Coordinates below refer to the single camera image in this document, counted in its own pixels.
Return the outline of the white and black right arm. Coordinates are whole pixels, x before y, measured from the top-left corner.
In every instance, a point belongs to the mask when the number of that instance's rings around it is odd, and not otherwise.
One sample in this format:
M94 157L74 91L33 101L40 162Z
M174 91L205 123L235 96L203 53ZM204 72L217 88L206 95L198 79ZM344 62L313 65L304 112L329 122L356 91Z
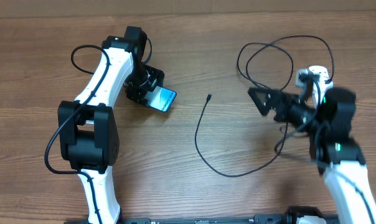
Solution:
M250 88L248 94L265 116L275 110L275 121L292 124L310 140L315 163L337 208L340 223L376 223L376 203L370 189L366 160L350 137L356 95L345 88L328 89L315 108L298 95Z

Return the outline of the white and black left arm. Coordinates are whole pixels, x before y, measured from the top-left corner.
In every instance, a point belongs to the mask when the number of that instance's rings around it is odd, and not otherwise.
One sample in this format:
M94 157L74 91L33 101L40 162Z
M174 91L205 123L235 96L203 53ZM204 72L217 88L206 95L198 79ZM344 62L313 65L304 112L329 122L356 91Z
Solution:
M113 165L120 138L113 112L121 92L147 108L169 111L177 93L164 88L164 72L148 65L144 50L151 41L140 27L128 26L122 37L108 36L98 50L100 62L84 90L58 107L59 127L50 139L60 139L60 151L85 191L89 215L85 223L118 223Z

